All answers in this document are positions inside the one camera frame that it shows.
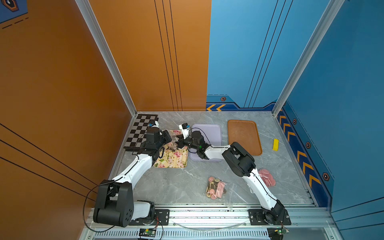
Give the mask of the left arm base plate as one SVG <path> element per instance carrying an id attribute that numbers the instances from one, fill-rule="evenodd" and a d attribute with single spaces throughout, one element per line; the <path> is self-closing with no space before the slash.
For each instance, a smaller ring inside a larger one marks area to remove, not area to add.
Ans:
<path id="1" fill-rule="evenodd" d="M 168 209 L 155 209 L 151 211 L 145 218 L 132 220 L 129 226 L 167 226 L 169 224 L 170 210 Z"/>

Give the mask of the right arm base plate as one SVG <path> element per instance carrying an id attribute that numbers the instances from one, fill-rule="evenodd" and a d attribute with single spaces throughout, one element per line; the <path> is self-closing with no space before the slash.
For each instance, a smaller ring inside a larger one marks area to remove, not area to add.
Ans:
<path id="1" fill-rule="evenodd" d="M 276 214 L 274 211 L 250 209 L 248 214 L 252 226 L 290 226 L 292 224 L 286 209 L 283 209 L 279 214 Z"/>

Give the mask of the ziploc bag of mixed cookies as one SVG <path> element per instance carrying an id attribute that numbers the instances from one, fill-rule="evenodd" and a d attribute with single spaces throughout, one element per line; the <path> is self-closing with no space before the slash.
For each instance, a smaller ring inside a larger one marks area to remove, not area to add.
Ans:
<path id="1" fill-rule="evenodd" d="M 223 205 L 231 209 L 233 207 L 234 187 L 234 183 L 210 176 L 204 196 L 209 204 Z"/>

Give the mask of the ziploc bag of beige cookies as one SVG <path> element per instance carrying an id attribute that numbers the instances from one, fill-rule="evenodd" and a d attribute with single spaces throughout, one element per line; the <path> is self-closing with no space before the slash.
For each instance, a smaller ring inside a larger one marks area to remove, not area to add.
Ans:
<path id="1" fill-rule="evenodd" d="M 171 136 L 171 142 L 167 144 L 169 149 L 176 150 L 178 149 L 178 135 L 183 135 L 180 130 L 169 130 L 169 134 Z"/>

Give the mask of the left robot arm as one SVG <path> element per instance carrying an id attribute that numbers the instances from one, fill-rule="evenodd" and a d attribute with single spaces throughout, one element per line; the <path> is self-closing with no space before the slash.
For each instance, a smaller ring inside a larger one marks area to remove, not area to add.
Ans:
<path id="1" fill-rule="evenodd" d="M 134 201 L 133 190 L 144 173 L 164 153 L 165 145 L 172 141 L 167 130 L 150 127 L 133 162 L 112 180 L 104 180 L 98 187 L 93 221 L 110 226 L 126 227 L 131 221 L 149 225 L 155 220 L 155 204 Z"/>

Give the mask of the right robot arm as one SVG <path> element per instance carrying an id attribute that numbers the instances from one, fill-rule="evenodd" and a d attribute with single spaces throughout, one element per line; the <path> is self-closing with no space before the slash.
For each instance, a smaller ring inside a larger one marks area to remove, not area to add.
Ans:
<path id="1" fill-rule="evenodd" d="M 233 142 L 226 146 L 213 146 L 205 142 L 200 131 L 187 133 L 183 131 L 177 135 L 178 148 L 194 149 L 203 160 L 225 160 L 232 172 L 244 179 L 249 188 L 258 198 L 262 219 L 268 225 L 291 225 L 291 218 L 285 206 L 268 189 L 262 180 L 255 164 L 255 160 L 239 143 Z"/>

